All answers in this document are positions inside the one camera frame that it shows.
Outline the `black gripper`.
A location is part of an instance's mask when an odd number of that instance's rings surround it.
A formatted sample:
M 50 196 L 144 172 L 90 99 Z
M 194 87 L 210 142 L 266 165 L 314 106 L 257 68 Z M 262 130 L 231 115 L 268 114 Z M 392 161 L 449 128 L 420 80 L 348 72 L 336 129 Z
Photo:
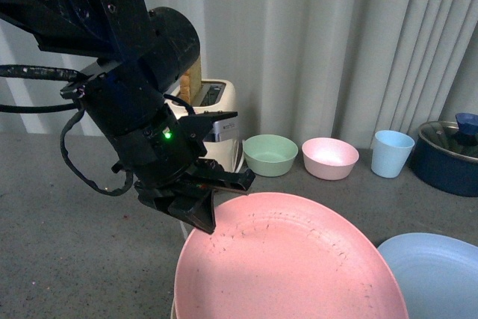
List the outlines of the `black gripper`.
M 216 229 L 212 189 L 247 194 L 254 172 L 225 171 L 214 159 L 205 158 L 203 140 L 218 116 L 191 114 L 176 118 L 162 105 L 140 125 L 111 133 L 118 154 L 118 169 L 134 174 L 138 199 L 195 229 L 212 234 Z

